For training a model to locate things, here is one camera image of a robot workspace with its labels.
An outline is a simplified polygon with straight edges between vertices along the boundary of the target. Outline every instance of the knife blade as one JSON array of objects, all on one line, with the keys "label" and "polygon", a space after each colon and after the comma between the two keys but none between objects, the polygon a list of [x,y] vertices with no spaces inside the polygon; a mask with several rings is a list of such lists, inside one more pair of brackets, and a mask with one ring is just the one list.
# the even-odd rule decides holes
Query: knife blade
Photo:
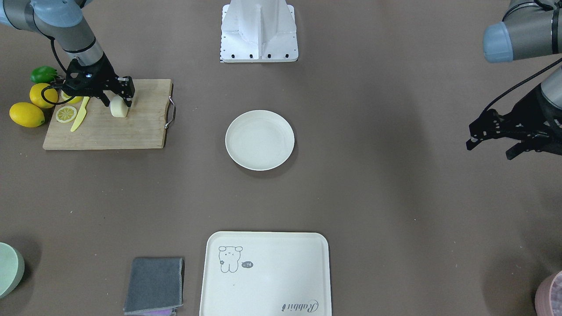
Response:
[{"label": "knife blade", "polygon": [[80,124],[82,124],[82,121],[86,117],[86,105],[88,104],[88,101],[90,101],[90,97],[84,97],[82,99],[82,105],[80,106],[80,110],[78,110],[78,114],[76,114],[74,123],[70,128],[71,132],[74,132],[80,126]]}]

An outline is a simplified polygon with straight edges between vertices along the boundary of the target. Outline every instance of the mint green bowl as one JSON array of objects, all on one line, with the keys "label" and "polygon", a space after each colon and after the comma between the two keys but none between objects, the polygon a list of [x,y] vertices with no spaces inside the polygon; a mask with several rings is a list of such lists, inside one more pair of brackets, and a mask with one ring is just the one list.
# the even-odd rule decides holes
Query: mint green bowl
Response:
[{"label": "mint green bowl", "polygon": [[24,275],[24,258],[3,242],[0,242],[0,299],[8,295]]}]

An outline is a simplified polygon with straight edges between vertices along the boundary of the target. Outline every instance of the white plate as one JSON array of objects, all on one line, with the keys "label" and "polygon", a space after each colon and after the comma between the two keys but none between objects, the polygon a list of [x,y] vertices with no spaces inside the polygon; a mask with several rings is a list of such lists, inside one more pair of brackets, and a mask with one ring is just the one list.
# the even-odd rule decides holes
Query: white plate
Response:
[{"label": "white plate", "polygon": [[226,150],[240,166],[256,171],[273,169],[291,155],[294,133],[279,114],[266,110],[246,112],[226,130]]},{"label": "white plate", "polygon": [[8,295],[24,275],[24,258],[8,244],[0,242],[0,299]]},{"label": "white plate", "polygon": [[328,242],[317,233],[214,233],[199,315],[331,316]]}]

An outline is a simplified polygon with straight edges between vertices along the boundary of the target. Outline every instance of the gray cloth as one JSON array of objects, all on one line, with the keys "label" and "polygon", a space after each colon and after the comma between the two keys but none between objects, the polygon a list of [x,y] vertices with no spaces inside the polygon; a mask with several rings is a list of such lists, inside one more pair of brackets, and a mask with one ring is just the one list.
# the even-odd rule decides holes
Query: gray cloth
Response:
[{"label": "gray cloth", "polygon": [[135,258],[131,265],[125,315],[182,305],[183,258]]}]

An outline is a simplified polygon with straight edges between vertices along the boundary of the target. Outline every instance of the cartoon bear drawing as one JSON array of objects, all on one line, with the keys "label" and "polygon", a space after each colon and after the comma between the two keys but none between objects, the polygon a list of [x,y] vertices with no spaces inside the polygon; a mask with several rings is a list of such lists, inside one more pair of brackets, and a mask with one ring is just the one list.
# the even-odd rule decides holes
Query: cartoon bear drawing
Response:
[{"label": "cartoon bear drawing", "polygon": [[238,270],[240,251],[242,251],[242,247],[219,247],[220,270],[223,273],[234,273]]}]

